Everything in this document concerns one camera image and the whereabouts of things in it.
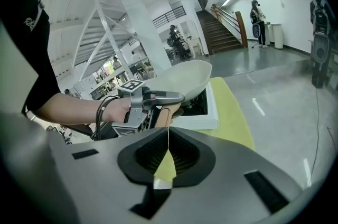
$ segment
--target hand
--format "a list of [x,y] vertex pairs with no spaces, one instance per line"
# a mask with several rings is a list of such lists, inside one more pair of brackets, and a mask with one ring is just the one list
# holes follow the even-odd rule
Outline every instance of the hand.
[[103,113],[102,120],[104,122],[123,123],[129,109],[130,98],[116,99],[108,104]]

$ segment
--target gray floor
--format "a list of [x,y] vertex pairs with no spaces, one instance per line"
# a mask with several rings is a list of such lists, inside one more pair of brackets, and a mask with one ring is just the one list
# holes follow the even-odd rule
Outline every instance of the gray floor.
[[[272,66],[281,66],[283,64],[295,61],[306,60],[309,57],[290,49],[275,49],[273,45],[266,49],[255,48],[236,49],[227,52],[217,53],[210,57],[196,55],[195,60],[203,60],[212,64],[211,77],[229,77],[235,74],[252,72],[265,69]],[[181,61],[176,59],[172,65]]]
[[[225,81],[246,117],[256,151],[307,188],[326,177],[338,150],[338,92],[316,90],[311,74],[303,70],[304,63],[294,63]],[[320,138],[311,176],[317,145],[316,93]]]

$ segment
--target ceiling light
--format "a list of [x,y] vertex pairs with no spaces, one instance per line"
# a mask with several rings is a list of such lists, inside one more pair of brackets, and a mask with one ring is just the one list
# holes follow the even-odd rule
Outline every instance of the ceiling light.
[[222,6],[225,6],[229,1],[231,0],[226,0],[226,2],[224,2]]

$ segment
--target yellow-green mat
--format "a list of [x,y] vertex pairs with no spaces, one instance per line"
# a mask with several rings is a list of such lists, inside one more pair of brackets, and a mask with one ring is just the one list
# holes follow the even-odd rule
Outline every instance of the yellow-green mat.
[[[219,127],[215,130],[197,131],[213,137],[237,142],[255,150],[247,121],[224,79],[212,78],[210,79],[210,83],[215,95]],[[173,157],[169,151],[164,156],[154,176],[167,182],[172,182],[173,178],[176,177]]]

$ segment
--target white bowl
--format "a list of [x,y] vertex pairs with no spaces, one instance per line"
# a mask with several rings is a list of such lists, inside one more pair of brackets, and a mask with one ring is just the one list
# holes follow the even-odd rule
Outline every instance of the white bowl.
[[211,64],[193,60],[181,62],[162,72],[158,77],[146,81],[152,90],[180,92],[185,101],[199,95],[208,84]]

